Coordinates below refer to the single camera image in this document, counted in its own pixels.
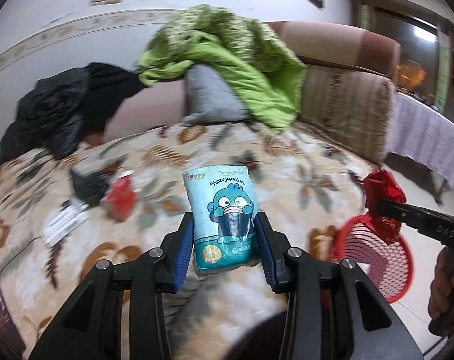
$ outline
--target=table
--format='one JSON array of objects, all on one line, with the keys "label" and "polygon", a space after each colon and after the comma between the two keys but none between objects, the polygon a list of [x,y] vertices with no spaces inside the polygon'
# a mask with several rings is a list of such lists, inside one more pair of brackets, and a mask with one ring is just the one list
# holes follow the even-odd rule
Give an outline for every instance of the table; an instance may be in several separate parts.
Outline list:
[{"label": "table", "polygon": [[395,96],[386,152],[425,165],[454,187],[454,123],[404,93]]}]

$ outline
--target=sofa backrest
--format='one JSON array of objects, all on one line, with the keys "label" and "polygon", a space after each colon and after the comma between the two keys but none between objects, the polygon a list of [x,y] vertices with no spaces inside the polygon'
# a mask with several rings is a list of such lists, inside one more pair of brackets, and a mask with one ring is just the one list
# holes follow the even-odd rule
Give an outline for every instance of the sofa backrest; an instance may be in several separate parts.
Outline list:
[{"label": "sofa backrest", "polygon": [[376,73],[397,81],[401,45],[362,28],[334,23],[267,23],[306,64]]}]

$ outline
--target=red package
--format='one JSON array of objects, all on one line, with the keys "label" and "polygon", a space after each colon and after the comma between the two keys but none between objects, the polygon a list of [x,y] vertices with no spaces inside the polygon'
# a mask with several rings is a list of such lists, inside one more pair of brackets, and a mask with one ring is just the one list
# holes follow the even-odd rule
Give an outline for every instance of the red package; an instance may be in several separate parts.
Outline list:
[{"label": "red package", "polygon": [[132,190],[130,175],[120,177],[104,196],[104,204],[111,218],[125,221],[132,213],[137,194]]},{"label": "red package", "polygon": [[362,223],[387,245],[398,242],[402,223],[380,216],[377,205],[382,198],[405,203],[404,192],[397,185],[392,173],[384,169],[370,173],[364,179],[363,184],[366,197],[365,206],[369,211],[364,215]]}]

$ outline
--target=red basket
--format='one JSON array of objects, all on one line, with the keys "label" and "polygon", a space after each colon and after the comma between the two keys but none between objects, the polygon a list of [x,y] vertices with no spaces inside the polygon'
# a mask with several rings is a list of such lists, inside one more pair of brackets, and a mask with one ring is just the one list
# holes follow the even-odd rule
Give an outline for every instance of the red basket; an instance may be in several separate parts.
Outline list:
[{"label": "red basket", "polygon": [[387,245],[355,216],[339,231],[334,247],[333,262],[344,258],[370,265],[367,276],[389,303],[405,295],[412,282],[414,265],[409,247],[399,236],[399,242]]}]

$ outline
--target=green quilt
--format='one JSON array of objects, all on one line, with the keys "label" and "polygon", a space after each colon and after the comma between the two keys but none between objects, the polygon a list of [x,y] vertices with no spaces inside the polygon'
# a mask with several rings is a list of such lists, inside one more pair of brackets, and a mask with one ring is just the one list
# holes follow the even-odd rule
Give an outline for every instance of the green quilt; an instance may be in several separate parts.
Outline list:
[{"label": "green quilt", "polygon": [[140,81],[177,78],[196,61],[214,67],[270,127],[286,128],[300,110],[306,67],[263,22],[205,4],[181,12],[140,57]]}]

